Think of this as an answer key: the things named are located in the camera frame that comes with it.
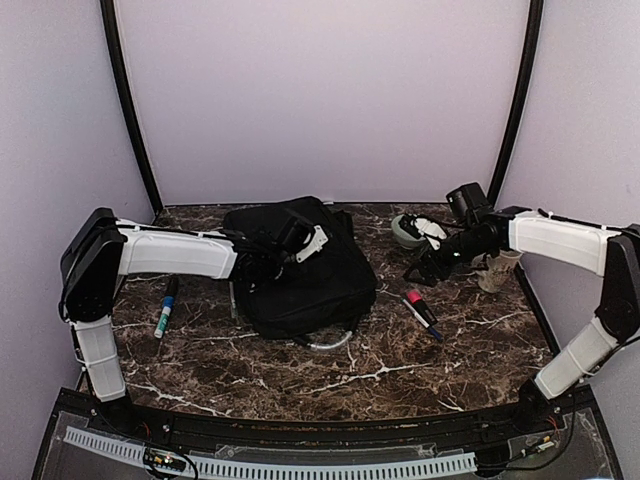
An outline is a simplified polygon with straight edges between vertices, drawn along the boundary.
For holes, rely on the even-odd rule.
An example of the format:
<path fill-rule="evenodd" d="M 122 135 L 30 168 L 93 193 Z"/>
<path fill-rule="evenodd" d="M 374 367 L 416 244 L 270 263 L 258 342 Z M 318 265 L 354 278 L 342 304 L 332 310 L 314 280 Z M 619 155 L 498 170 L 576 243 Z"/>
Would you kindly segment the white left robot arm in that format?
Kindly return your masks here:
<path fill-rule="evenodd" d="M 109 208 L 95 209 L 62 254 L 58 314 L 70 324 L 101 417 L 120 436 L 141 427 L 140 412 L 127 395 L 112 315 L 119 282 L 133 274 L 194 275 L 238 280 L 252 262 L 250 280 L 278 276 L 289 257 L 274 242 L 258 242 L 238 231 L 180 231 L 118 219 Z"/>

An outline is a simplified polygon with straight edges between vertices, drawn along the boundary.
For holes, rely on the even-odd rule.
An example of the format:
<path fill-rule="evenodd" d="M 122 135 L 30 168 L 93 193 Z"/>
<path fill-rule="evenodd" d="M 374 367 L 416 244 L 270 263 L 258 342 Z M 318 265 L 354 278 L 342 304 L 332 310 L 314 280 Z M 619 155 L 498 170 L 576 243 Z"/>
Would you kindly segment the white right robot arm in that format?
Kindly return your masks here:
<path fill-rule="evenodd" d="M 533 288 L 553 321 L 561 350 L 520 387 L 510 424 L 521 434 L 545 422 L 557 399 L 602 366 L 639 334 L 639 227 L 589 224 L 541 210 L 509 207 L 468 210 L 457 231 L 425 215 L 403 215 L 393 231 L 418 251 L 405 277 L 435 286 L 478 257 L 521 256 L 533 270 Z"/>

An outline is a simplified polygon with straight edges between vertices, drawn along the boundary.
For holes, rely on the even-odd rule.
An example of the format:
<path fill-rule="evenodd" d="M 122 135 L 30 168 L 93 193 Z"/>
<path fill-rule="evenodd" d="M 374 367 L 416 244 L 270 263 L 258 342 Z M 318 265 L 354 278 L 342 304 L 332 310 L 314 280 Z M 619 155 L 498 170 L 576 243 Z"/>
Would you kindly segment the black student bag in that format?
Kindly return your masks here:
<path fill-rule="evenodd" d="M 324 248 L 303 263 L 285 263 L 277 280 L 233 280 L 240 313 L 262 337 L 327 350 L 345 344 L 376 300 L 377 278 L 356 244 L 353 221 L 313 196 L 228 212 L 226 230 L 275 233 L 290 209 L 329 234 Z"/>

